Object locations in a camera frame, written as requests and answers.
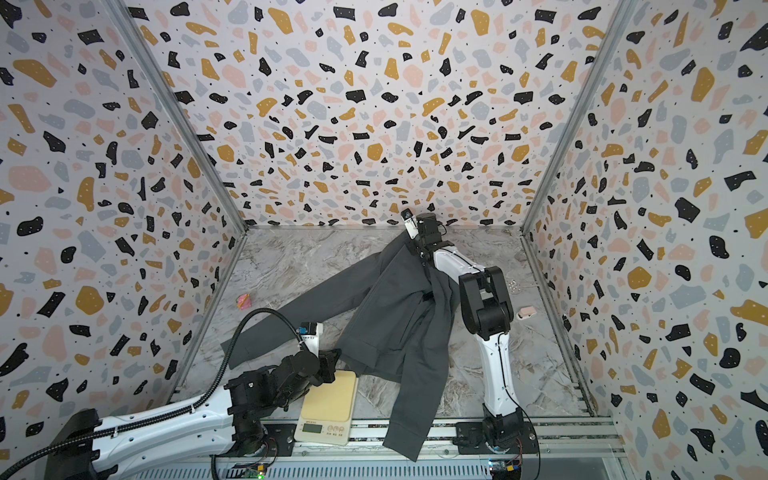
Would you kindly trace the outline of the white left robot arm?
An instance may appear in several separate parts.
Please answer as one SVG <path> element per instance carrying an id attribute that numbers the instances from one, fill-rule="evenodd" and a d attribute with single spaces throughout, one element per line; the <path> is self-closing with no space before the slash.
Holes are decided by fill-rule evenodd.
<path id="1" fill-rule="evenodd" d="M 335 379 L 340 350 L 307 349 L 279 365 L 247 371 L 197 396 L 142 413 L 73 415 L 53 442 L 47 479 L 125 479 L 197 456 L 242 457 L 278 447 L 263 421 Z"/>

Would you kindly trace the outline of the grey zip-up jacket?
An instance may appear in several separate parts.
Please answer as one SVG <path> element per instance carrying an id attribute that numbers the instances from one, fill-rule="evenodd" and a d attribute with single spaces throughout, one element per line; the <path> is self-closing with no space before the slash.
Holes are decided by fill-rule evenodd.
<path id="1" fill-rule="evenodd" d="M 336 346 L 358 375 L 399 384 L 383 445 L 417 460 L 449 376 L 457 286 L 422 264 L 407 233 L 323 281 L 222 343 L 235 368 L 293 339 L 287 324 L 322 323 L 352 314 Z"/>

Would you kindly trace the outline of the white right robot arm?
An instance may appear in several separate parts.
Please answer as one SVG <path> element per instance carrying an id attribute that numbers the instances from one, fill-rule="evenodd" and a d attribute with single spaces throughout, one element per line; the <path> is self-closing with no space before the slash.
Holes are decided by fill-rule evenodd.
<path id="1" fill-rule="evenodd" d="M 405 219 L 422 264 L 445 274 L 458 287 L 461 317 L 480 349 L 484 378 L 482 441 L 494 452 L 522 443 L 526 414 L 512 380 L 509 340 L 513 304 L 502 270 L 486 267 L 445 240 L 433 213 Z"/>

